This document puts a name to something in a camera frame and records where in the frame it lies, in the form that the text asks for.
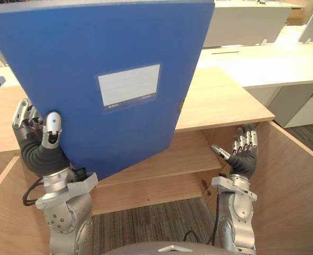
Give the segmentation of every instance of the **wooden shelf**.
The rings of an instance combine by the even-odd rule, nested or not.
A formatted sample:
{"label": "wooden shelf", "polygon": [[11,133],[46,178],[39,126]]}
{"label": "wooden shelf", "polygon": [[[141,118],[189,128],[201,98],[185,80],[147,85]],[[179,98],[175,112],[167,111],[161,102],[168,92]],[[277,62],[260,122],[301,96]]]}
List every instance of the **wooden shelf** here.
{"label": "wooden shelf", "polygon": [[99,182],[99,186],[221,169],[201,131],[176,133],[170,147]]}
{"label": "wooden shelf", "polygon": [[183,174],[110,186],[92,192],[93,215],[202,196],[195,174]]}

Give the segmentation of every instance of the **metal bracket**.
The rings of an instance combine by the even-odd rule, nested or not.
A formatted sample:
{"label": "metal bracket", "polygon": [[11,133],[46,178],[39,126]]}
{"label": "metal bracket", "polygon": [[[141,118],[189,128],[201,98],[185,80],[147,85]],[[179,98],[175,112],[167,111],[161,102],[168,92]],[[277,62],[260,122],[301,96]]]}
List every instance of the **metal bracket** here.
{"label": "metal bracket", "polygon": [[304,42],[304,44],[309,44],[311,42],[311,38],[307,38],[307,40]]}
{"label": "metal bracket", "polygon": [[256,194],[250,192],[249,190],[243,189],[242,187],[234,186],[232,180],[222,176],[213,177],[211,186],[216,188],[219,186],[221,191],[233,191],[235,193],[240,193],[249,197],[253,202],[257,201],[258,196]]}
{"label": "metal bracket", "polygon": [[67,190],[59,196],[52,198],[45,198],[45,196],[39,198],[36,201],[36,207],[38,209],[45,209],[52,206],[58,206],[63,202],[67,202],[69,199],[83,194],[89,193],[98,185],[98,177],[96,173],[92,173],[86,180],[82,182],[67,183]]}

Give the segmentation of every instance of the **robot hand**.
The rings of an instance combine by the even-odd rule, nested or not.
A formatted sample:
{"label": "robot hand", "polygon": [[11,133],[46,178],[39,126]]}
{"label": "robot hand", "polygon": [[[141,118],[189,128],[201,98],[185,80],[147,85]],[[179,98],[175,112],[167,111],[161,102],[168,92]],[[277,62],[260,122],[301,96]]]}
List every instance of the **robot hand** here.
{"label": "robot hand", "polygon": [[[59,146],[61,117],[49,113],[45,120],[29,99],[22,99],[13,119],[13,130],[27,168],[41,177],[23,195],[23,204],[44,210],[54,255],[86,255],[90,251],[93,224],[89,192],[98,184],[95,173],[75,170]],[[46,194],[28,200],[29,192],[43,184]]]}
{"label": "robot hand", "polygon": [[238,136],[233,137],[233,151],[230,155],[217,145],[211,145],[212,150],[231,166],[231,174],[238,174],[250,179],[257,165],[258,141],[253,124],[246,124],[246,133],[237,128]]}
{"label": "robot hand", "polygon": [[43,121],[29,99],[22,99],[13,119],[13,130],[27,168],[41,176],[69,167],[69,160],[59,146],[61,117],[49,113]]}

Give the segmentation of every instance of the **black glove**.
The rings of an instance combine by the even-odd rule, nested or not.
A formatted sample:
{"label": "black glove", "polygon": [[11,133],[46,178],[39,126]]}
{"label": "black glove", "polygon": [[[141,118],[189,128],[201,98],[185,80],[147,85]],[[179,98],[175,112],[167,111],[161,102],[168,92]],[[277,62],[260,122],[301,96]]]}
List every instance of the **black glove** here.
{"label": "black glove", "polygon": [[237,128],[238,136],[233,137],[233,151],[230,155],[217,145],[211,145],[212,150],[231,166],[230,174],[239,174],[250,179],[257,166],[258,141],[253,124],[246,124],[246,133]]}

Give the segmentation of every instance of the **robot finger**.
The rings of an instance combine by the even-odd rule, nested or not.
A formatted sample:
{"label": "robot finger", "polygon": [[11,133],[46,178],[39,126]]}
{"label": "robot finger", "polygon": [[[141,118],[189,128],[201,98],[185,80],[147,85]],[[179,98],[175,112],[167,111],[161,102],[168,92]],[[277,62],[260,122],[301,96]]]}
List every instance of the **robot finger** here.
{"label": "robot finger", "polygon": [[55,149],[59,146],[62,133],[61,116],[57,112],[50,112],[45,119],[42,135],[42,146],[46,149]]}
{"label": "robot finger", "polygon": [[232,155],[237,154],[239,149],[239,140],[236,135],[233,136]]}
{"label": "robot finger", "polygon": [[246,124],[245,126],[245,146],[244,146],[244,150],[248,150],[248,147],[251,143],[251,129],[250,129],[250,125]]}
{"label": "robot finger", "polygon": [[40,138],[34,133],[35,129],[33,129],[29,123],[31,107],[32,105],[29,99],[22,99],[18,104],[13,117],[12,127],[19,145],[21,145],[29,136],[33,140],[40,141]]}
{"label": "robot finger", "polygon": [[251,130],[251,145],[254,147],[258,146],[258,139],[257,139],[257,131],[256,128],[252,123],[249,124],[250,130]]}
{"label": "robot finger", "polygon": [[238,152],[241,152],[245,146],[245,134],[241,127],[237,128],[238,139],[239,139],[239,148]]}
{"label": "robot finger", "polygon": [[228,160],[230,158],[230,154],[225,151],[224,149],[220,148],[217,145],[211,145],[211,149],[220,157],[222,157],[224,160]]}

